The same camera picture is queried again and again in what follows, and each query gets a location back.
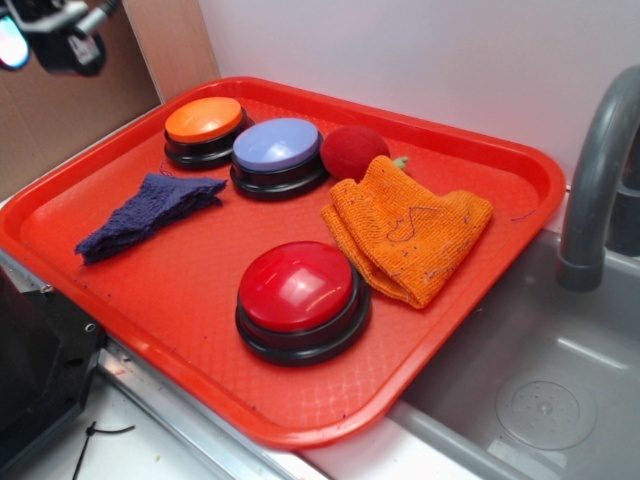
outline washcloth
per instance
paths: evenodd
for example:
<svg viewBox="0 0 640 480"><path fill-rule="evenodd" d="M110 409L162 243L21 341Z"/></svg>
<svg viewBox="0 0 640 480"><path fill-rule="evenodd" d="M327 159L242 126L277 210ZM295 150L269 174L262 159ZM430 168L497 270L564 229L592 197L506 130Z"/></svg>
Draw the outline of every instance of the washcloth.
<svg viewBox="0 0 640 480"><path fill-rule="evenodd" d="M471 192L434 195L385 156L329 194L321 215L340 250L373 288L415 308L436 296L493 213Z"/></svg>
<svg viewBox="0 0 640 480"><path fill-rule="evenodd" d="M104 226L80 242L75 253L82 255L85 265L110 258L196 210L222 205L215 195L226 183L206 177L147 174L138 193L115 210Z"/></svg>

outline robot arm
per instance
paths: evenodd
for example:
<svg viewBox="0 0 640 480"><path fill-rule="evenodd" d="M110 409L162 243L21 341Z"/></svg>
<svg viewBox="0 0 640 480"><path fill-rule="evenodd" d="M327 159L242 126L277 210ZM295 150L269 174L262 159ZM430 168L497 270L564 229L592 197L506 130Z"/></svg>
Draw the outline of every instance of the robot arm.
<svg viewBox="0 0 640 480"><path fill-rule="evenodd" d="M94 76L106 60L98 28L120 0L0 0L0 67L20 70L33 52L51 74Z"/></svg>

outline sink basin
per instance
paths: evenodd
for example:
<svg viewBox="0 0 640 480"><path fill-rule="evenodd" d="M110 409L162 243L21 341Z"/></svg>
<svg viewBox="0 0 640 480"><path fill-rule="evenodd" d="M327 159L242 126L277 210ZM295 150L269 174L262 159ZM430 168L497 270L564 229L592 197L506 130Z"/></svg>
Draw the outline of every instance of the sink basin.
<svg viewBox="0 0 640 480"><path fill-rule="evenodd" d="M565 291L558 243L536 237L402 400L504 478L637 478L640 267L607 253L599 289Z"/></svg>

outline red tray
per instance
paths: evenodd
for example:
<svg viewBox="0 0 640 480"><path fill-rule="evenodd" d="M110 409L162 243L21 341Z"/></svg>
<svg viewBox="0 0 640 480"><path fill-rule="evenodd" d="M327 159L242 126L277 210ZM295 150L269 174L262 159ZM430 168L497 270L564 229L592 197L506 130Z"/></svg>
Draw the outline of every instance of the red tray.
<svg viewBox="0 0 640 480"><path fill-rule="evenodd" d="M432 192L465 189L494 217L470 256L424 310L373 295L371 324L326 363L277 367L239 338L234 309L245 268L282 243L334 244L320 218L328 180L286 202L258 202L231 183L212 207L102 263L75 245L136 194L148 172L229 178L229 167L173 169L168 115L205 96L236 98L256 122L313 122L323 135L371 127L407 173ZM193 89L115 133L16 195L0 211L0 246L93 315L107 331L253 439L285 449L320 446L382 416L473 306L543 227L563 198L558 166L531 148L252 78Z"/></svg>

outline tray rim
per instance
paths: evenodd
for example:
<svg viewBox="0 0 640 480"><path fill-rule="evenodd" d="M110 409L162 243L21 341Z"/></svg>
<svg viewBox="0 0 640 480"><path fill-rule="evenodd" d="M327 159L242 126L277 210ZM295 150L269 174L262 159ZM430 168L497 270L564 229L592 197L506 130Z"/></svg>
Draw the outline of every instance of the tray rim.
<svg viewBox="0 0 640 480"><path fill-rule="evenodd" d="M122 154L114 154L114 151L124 152L132 145L137 145L156 134L158 131L158 122L166 118L168 115L167 112L178 108L190 100L206 96L209 91L218 88L266 88L289 95L292 98L299 98L302 102L312 101L316 105L326 105L329 107L327 111L339 108L345 112L345 118L347 117L347 113L351 112L350 114L352 114L353 112L357 112L359 119L362 119L365 124L367 121L375 124L377 120L382 119L384 122L417 127L416 131L427 129L443 138L451 139L455 137L457 141L463 138L464 142L462 143L464 143L464 145L458 145L461 149L474 148L478 150L478 152L486 149L492 151L495 151L495 149L509 150L512 154L520 156L524 161L535 164L538 168L537 175L544 181L541 185L534 185L540 197L540 203L535 213L527 218L529 228L521 229L514 233L513 241L510 242L505 249L507 251L506 255L503 251L503 255L500 257L496 256L489 260L487 268L495 272L495 278L493 278L491 284L483 286L475 285L472 292L469 292L473 301L465 305L461 304L461 302L455 303L449 307L443 314L443 317L456 316L461 318L460 322L463 321L466 314L471 311L493 283L500 278L502 273L509 267L513 260L517 258L519 253L529 244L539 230L544 227L546 221L555 212L565 195L566 182L560 167L546 154L531 147L267 80L253 77L229 77L207 82L177 96L164 105L154 108L137 120L131 122L125 128L117 130L18 192L0 208L0 248L5 250L17 262L23 264L46 283L53 285L66 295L71 293L71 298L73 298L74 302L88 313L96 316L94 312L99 312L102 309L98 299L93 298L82 290L78 290L77 285L68 278L68 275L60 271L50 260L41 258L35 252L29 250L28 246L20 241L20 221L27 218L30 213L35 212L67 188L75 185L79 178L84 178L84 175L98 171L104 167L109 163L109 157L117 158ZM331 121L335 122L335 116L331 117ZM92 158L98 158L99 161L88 161L88 159ZM509 172L526 179L524 176L525 164L509 164L507 166L510 167L508 169ZM47 190L47 195L40 194L43 188ZM176 375L179 374L181 382L177 383L183 385L188 384L190 386L190 393L198 400L213 410L216 410L230 423L250 437L262 443L285 449L317 447L332 443L382 417L400 396L408 383L410 383L411 379L431 359L460 322L453 327L443 324L446 322L437 322L429 332L429 336L438 340L435 342L427 343L421 341L418 343L400 367L396 369L386 382L383 383L381 388L376 391L374 396L360 409L349 415L347 419L325 425L321 428L292 431L289 428L272 422L266 417L262 417L259 413L250 411L245 406L238 405L234 397L226 392L221 385L214 388L212 383L216 382L208 381L207 377L196 369L185 369L184 365L171 355L171 351L168 348L162 345L154 345L155 341L150 334L146 333L137 325L128 324L126 318L110 318L111 326L114 327L113 329L124 326L126 323L127 330L133 329L135 331L135 338L133 340L118 338L117 335L114 335L117 340L133 348L136 353L144 351L144 358L156 366L162 366L162 373L168 375L172 381L176 381ZM262 420L262 423L258 428L252 428L251 425L255 425L258 418Z"/></svg>

